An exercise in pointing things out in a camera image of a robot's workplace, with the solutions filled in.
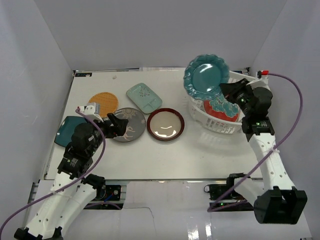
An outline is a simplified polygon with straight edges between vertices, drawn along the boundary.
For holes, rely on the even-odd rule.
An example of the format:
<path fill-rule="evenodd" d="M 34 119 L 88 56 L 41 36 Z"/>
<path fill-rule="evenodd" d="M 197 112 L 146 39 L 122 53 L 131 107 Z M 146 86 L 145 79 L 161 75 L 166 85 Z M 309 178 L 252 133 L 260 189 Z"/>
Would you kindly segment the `grey reindeer plate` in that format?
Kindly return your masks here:
<path fill-rule="evenodd" d="M 120 143 L 128 143 L 137 140 L 146 129 L 146 119 L 144 114 L 131 107 L 124 107 L 117 110 L 114 115 L 118 119 L 127 119 L 126 132 L 123 136 L 117 136 L 113 140 Z"/>

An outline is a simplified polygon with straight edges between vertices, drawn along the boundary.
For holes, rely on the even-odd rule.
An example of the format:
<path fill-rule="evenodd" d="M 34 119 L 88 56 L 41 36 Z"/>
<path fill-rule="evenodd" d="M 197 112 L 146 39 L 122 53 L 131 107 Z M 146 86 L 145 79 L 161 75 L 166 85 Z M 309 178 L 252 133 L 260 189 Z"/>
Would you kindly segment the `red and teal floral plate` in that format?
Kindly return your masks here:
<path fill-rule="evenodd" d="M 203 107 L 208 115 L 221 120 L 236 122 L 239 117 L 239 107 L 227 101 L 223 95 L 213 100 L 204 100 Z"/>

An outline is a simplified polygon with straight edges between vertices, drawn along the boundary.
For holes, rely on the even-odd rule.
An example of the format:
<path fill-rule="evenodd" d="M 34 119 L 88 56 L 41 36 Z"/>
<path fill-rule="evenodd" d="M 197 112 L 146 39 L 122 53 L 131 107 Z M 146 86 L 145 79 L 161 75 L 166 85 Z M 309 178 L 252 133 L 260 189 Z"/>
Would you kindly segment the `teal scalloped round plate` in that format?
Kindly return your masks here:
<path fill-rule="evenodd" d="M 222 94 L 220 84 L 228 83 L 229 66 L 215 54 L 195 57 L 185 68 L 183 86 L 195 100 L 213 100 Z"/>

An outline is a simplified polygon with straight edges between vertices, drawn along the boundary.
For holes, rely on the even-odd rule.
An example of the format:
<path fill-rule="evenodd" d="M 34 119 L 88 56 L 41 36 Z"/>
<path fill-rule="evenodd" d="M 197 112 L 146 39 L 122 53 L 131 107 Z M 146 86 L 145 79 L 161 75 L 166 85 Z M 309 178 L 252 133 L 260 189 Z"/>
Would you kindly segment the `red rimmed beige bowl plate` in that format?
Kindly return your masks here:
<path fill-rule="evenodd" d="M 146 128 L 150 136 L 158 141 L 175 141 L 184 132 L 185 120 L 175 109 L 159 108 L 149 115 Z"/>

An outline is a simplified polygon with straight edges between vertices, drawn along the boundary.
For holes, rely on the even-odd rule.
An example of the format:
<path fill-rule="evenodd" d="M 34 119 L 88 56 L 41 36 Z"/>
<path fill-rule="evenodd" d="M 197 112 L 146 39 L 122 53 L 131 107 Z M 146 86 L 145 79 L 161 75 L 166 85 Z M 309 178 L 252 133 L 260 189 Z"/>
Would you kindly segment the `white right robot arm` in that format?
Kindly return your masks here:
<path fill-rule="evenodd" d="M 226 195 L 233 200 L 243 196 L 252 205 L 260 224 L 295 225 L 308 197 L 305 191 L 296 188 L 281 160 L 275 131 L 268 117 L 272 92 L 262 86 L 253 88 L 245 78 L 219 86 L 225 99 L 238 105 L 244 114 L 242 131 L 258 160 L 254 170 L 261 171 L 264 184 L 259 188 L 253 182 L 251 170 L 228 184 Z"/>

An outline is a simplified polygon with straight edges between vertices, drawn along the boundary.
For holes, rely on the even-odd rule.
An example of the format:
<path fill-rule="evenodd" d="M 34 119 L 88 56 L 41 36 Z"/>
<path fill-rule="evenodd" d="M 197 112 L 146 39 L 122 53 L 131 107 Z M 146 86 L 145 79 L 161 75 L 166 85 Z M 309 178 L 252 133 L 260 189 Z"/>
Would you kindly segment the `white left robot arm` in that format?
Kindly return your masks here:
<path fill-rule="evenodd" d="M 97 165 L 93 155 L 106 147 L 106 139 L 123 136 L 128 120 L 109 113 L 108 119 L 77 125 L 65 147 L 50 193 L 37 199 L 42 206 L 34 218 L 14 233 L 17 240 L 62 240 L 70 223 L 93 199 L 105 196 L 105 178 L 91 173 Z"/>

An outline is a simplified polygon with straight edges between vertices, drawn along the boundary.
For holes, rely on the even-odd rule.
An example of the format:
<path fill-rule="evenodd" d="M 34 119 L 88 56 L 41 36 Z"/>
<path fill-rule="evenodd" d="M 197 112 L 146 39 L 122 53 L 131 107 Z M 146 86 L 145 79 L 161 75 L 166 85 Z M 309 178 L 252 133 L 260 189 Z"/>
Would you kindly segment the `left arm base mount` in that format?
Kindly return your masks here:
<path fill-rule="evenodd" d="M 121 210 L 121 185 L 104 185 L 97 191 L 96 197 L 85 206 L 85 210 Z"/>

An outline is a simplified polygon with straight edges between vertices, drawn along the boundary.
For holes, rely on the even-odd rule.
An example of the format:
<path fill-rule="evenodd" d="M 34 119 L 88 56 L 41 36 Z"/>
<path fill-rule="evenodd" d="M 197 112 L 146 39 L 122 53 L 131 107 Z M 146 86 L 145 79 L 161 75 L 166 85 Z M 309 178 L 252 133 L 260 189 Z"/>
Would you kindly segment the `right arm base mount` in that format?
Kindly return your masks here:
<path fill-rule="evenodd" d="M 213 208 L 221 208 L 219 212 L 252 212 L 253 206 L 237 192 L 233 191 L 221 201 L 215 201 L 229 188 L 227 184 L 207 184 L 203 191 L 209 195 L 209 206 Z"/>

